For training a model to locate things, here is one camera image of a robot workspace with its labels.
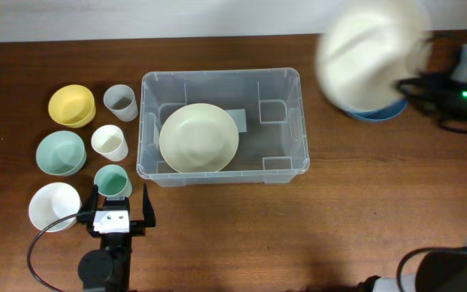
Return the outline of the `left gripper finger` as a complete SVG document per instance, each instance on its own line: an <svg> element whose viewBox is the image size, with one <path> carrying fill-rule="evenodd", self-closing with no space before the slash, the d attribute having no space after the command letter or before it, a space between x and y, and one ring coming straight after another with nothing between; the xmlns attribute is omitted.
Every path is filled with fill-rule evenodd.
<svg viewBox="0 0 467 292"><path fill-rule="evenodd" d="M84 201L80 212L83 214L91 214L96 211L98 202L98 186L95 184L92 188L90 196Z"/></svg>
<svg viewBox="0 0 467 292"><path fill-rule="evenodd" d="M151 200L149 199L148 187L147 187L146 183L144 184L144 188L143 188L142 214L144 215L144 221L145 222L155 222L156 221L156 215L155 215Z"/></svg>

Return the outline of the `dark blue plate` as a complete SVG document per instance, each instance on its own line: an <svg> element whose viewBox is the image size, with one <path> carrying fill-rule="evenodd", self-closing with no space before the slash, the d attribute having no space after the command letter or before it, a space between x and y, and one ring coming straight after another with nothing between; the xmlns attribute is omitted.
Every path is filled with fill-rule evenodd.
<svg viewBox="0 0 467 292"><path fill-rule="evenodd" d="M372 123L377 123L377 122L385 122L387 120L393 119L400 115L408 106L409 102L407 102L406 99L402 99L398 101L397 103L394 103L393 105L390 105L389 107L377 110L377 111L371 111L371 112L351 112L351 111L345 111L347 115L349 115L351 118L355 118L359 121L363 122L372 122Z"/></svg>

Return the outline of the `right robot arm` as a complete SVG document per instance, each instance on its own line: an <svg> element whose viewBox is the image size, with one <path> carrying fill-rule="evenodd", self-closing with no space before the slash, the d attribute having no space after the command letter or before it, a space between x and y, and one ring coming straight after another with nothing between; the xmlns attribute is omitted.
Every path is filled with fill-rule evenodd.
<svg viewBox="0 0 467 292"><path fill-rule="evenodd" d="M442 73L402 79L396 89L410 100L429 104L438 127L467 134L467 82ZM422 247L407 253L394 278L373 276L358 291L467 291L467 240L463 247Z"/></svg>

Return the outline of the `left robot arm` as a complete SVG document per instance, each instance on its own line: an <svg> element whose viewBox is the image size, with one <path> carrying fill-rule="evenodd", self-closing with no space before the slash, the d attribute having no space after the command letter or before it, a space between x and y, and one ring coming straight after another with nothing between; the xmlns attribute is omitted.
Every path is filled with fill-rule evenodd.
<svg viewBox="0 0 467 292"><path fill-rule="evenodd" d="M77 216L77 222L85 224L87 232L101 241L99 248L89 251L80 260L78 276L84 291L128 291L132 239L144 236L147 228L156 226L148 188L143 187L142 220L130 219L127 197L109 197L98 208L98 195L98 186L95 185Z"/></svg>

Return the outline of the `cream plate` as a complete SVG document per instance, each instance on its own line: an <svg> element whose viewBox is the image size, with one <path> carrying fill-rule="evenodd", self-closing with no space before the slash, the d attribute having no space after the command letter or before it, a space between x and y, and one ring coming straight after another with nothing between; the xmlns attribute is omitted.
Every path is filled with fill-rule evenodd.
<svg viewBox="0 0 467 292"><path fill-rule="evenodd" d="M162 157L179 173L220 171L233 160L238 144L233 118L206 103L177 109L165 120L159 136Z"/></svg>
<svg viewBox="0 0 467 292"><path fill-rule="evenodd" d="M413 75L408 58L430 30L419 1L349 1L318 41L315 73L324 96L349 112L396 104L393 84Z"/></svg>

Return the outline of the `white bowl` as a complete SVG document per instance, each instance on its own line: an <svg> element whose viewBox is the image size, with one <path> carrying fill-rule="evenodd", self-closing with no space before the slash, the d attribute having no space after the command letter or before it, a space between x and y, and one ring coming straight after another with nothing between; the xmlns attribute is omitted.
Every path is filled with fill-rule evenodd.
<svg viewBox="0 0 467 292"><path fill-rule="evenodd" d="M81 205L79 193L73 186L65 182L52 182L32 197L28 216L38 230L43 230L56 220L77 213Z"/></svg>

